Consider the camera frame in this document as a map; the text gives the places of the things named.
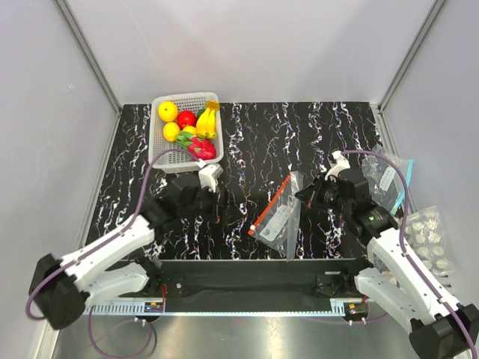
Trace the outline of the clear bag with orange zipper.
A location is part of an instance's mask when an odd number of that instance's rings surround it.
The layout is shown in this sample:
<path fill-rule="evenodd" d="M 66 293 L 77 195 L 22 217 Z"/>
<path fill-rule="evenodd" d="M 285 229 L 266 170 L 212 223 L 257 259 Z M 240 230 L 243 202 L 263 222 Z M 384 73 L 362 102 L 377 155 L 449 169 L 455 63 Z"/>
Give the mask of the clear bag with orange zipper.
<path fill-rule="evenodd" d="M 303 174 L 298 171 L 288 174 L 248 231 L 288 261 L 294 260 L 296 253 L 301 212 L 296 193 L 303 189 L 303 180 Z"/>

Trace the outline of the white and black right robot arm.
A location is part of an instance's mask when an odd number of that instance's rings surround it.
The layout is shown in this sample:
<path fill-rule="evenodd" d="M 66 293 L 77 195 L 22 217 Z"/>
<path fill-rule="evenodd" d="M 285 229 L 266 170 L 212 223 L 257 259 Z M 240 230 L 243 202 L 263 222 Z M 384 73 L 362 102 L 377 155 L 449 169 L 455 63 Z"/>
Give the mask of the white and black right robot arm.
<path fill-rule="evenodd" d="M 375 301 L 404 329 L 420 358 L 478 357 L 477 307 L 461 304 L 434 278 L 393 216 L 373 201 L 361 171 L 320 174 L 295 196 L 310 209 L 339 212 L 366 246 L 368 258 L 356 260 L 340 277 L 344 294 Z"/>

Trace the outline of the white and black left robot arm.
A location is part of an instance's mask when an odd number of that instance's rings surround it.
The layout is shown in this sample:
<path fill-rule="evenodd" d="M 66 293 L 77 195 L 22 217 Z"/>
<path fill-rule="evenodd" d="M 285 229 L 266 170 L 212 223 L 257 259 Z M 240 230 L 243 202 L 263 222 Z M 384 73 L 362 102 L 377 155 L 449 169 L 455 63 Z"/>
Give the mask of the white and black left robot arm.
<path fill-rule="evenodd" d="M 170 182 L 160 196 L 140 199 L 134 213 L 95 242 L 56 258 L 41 257 L 28 290 L 25 313 L 45 320 L 55 330 L 72 325 L 86 307 L 112 296 L 140 292 L 157 294 L 162 278 L 141 263 L 112 266 L 132 252 L 156 241 L 183 219 L 201 216 L 216 222 L 228 206 L 229 194 L 214 179 L 195 174 Z"/>

